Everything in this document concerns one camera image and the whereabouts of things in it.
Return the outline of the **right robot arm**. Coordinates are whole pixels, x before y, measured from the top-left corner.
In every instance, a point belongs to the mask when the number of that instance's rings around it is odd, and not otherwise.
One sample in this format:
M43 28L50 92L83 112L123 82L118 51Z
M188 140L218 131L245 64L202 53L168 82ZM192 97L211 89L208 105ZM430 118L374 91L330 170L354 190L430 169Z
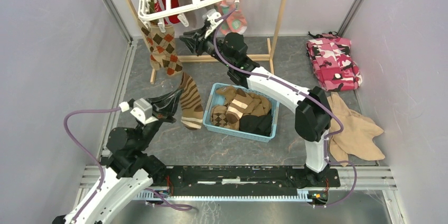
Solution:
M203 27L184 32L180 40L192 53L206 53L226 65L233 83L258 91L294 113L295 131L305 140L305 179L312 186L320 185L330 168L327 140L334 117L324 90L300 87L270 73L248 56L242 34L230 32L218 39L217 33L229 16L211 10Z

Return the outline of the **beige argyle sock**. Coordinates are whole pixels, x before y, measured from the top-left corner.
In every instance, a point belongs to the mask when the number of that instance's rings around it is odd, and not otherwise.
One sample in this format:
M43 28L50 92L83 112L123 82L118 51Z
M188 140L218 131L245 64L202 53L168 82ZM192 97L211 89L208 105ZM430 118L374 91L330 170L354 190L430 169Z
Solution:
M183 71L176 52L175 30L172 25L166 25L165 32L152 25L147 40L150 44L150 64L154 70L165 69L168 76Z
M153 57L152 57L152 39L151 39L151 35L150 35L150 31L148 30L148 28L146 27L146 25L138 18L137 19L137 24L138 27L140 28L142 37L144 39L144 42L146 44L146 47L150 53L150 65L151 67L155 70L155 63L153 61Z

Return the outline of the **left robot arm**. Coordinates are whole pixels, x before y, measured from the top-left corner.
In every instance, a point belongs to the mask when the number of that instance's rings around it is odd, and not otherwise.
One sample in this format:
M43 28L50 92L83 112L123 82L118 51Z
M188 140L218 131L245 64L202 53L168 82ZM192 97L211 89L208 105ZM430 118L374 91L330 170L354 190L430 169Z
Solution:
M106 144L110 157L103 164L96 162L99 179L70 213L55 217L53 223L111 223L140 192L165 181L166 165L144 151L163 123L176 121L182 93L178 89L159 97L131 99L109 110L130 112L137 126L110 131Z

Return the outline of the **green striped sock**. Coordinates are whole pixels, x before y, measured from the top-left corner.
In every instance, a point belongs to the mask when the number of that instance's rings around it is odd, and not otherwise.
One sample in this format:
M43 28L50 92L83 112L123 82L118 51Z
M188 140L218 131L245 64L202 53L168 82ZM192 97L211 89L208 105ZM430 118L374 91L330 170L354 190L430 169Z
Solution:
M147 14L155 13L155 2L154 0L146 0Z

